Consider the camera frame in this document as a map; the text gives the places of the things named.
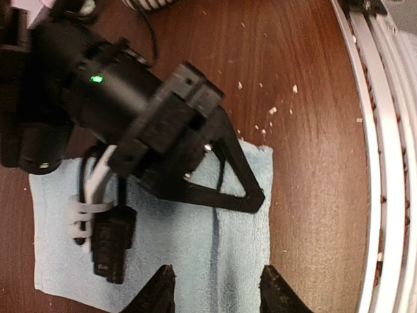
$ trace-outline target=white debris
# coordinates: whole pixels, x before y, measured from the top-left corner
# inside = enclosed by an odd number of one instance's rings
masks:
[[[276,106],[274,106],[273,108],[271,108],[271,109],[269,110],[269,114],[270,114],[270,115],[274,115],[277,111],[278,111],[278,110],[277,110]]]

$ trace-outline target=wooden table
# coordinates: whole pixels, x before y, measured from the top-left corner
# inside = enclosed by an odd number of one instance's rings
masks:
[[[241,136],[274,148],[271,263],[315,312],[353,312],[366,246],[366,148],[330,2],[178,0],[151,20],[161,52],[154,73],[164,80],[190,61],[226,93]],[[120,0],[108,0],[94,28],[150,55],[145,24]],[[77,130],[70,156],[91,142]],[[27,175],[1,168],[0,178],[0,311],[99,312],[34,290]]]

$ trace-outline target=light blue cloth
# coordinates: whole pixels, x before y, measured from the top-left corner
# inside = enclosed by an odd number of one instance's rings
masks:
[[[242,142],[266,200],[255,214],[172,203],[151,196],[131,177],[128,204],[137,211],[134,246],[123,285],[93,274],[91,256],[66,234],[68,197],[77,192],[79,159],[47,176],[30,176],[35,210],[35,288],[108,312],[120,312],[163,264],[177,275],[178,313],[259,311],[259,277],[269,264],[272,150]],[[218,161],[209,154],[192,181],[216,186]],[[115,198],[116,182],[108,194]],[[226,166],[223,192],[242,187]]]

